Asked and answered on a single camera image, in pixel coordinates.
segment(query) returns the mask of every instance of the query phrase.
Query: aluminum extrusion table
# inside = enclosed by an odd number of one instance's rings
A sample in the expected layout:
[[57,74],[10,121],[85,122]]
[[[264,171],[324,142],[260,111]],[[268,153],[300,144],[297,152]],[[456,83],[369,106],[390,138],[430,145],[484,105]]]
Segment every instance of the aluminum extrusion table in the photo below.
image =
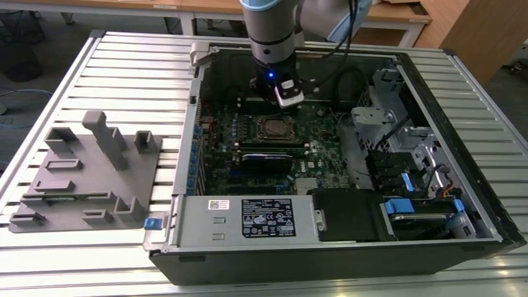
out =
[[[76,133],[88,133],[80,121],[85,110],[92,109],[105,111],[108,125],[117,126],[122,134],[150,130],[164,137],[150,211],[168,210],[192,79],[189,51],[198,40],[246,43],[234,38],[116,32],[88,39],[0,179],[0,296],[525,296],[528,246],[434,275],[181,287],[169,283],[148,260],[141,229],[8,231],[9,216],[46,154],[45,132],[49,127],[70,127]],[[496,194],[528,235],[528,145],[460,60],[434,49],[354,49],[409,54]]]

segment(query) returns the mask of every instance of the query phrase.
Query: blue cable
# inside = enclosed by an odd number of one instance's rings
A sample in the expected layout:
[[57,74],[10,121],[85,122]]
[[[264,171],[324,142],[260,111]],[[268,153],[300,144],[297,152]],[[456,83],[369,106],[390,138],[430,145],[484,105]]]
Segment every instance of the blue cable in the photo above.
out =
[[[4,88],[4,87],[0,87],[0,88],[4,89],[4,90],[9,90],[8,92],[0,94],[0,97],[5,96],[5,95],[8,95],[8,94],[12,94],[12,93],[17,93],[17,92],[38,92],[38,93],[45,93],[46,95],[49,95],[49,97],[53,96],[53,93],[52,93],[52,92],[45,91],[45,90],[38,90],[38,89],[36,89],[36,88],[26,88],[26,89],[22,89],[22,90],[10,90],[9,88]],[[13,129],[29,128],[29,127],[32,127],[32,126],[33,126],[33,125],[30,125],[30,126],[10,126],[10,125],[0,124],[0,127],[4,127],[4,128],[13,128]]]

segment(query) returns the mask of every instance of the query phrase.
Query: warning label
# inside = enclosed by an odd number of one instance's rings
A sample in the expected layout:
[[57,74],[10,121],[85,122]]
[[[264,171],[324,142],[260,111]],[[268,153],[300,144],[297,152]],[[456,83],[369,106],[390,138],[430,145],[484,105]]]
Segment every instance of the warning label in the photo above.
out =
[[241,234],[245,238],[296,235],[290,199],[244,199]]

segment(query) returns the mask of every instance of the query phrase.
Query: label sticker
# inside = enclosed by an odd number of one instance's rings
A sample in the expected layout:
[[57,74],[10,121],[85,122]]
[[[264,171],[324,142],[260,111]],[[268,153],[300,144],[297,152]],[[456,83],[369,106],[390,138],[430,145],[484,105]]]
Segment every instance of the label sticker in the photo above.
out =
[[294,236],[296,221],[290,199],[244,199],[241,234],[245,238]]
[[421,20],[421,19],[410,19],[409,22],[412,23],[428,23],[428,20]]
[[153,5],[154,8],[161,8],[161,9],[176,9],[177,7],[173,5]]
[[229,209],[229,200],[209,200],[209,210]]

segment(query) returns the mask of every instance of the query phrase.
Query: blue latch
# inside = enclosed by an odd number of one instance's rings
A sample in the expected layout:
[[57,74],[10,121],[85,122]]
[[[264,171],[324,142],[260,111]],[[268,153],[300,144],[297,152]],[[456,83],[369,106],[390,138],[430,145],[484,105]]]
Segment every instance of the blue latch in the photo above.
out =
[[142,228],[145,230],[161,230],[164,228],[164,220],[160,218],[146,218]]
[[460,199],[454,199],[454,207],[457,212],[462,212],[465,210],[462,201]]
[[401,177],[402,177],[404,182],[405,182],[406,191],[413,192],[414,191],[414,186],[412,185],[409,175],[406,173],[401,173]]
[[406,198],[392,198],[384,203],[386,214],[393,213],[414,213],[414,208],[410,203],[410,199]]

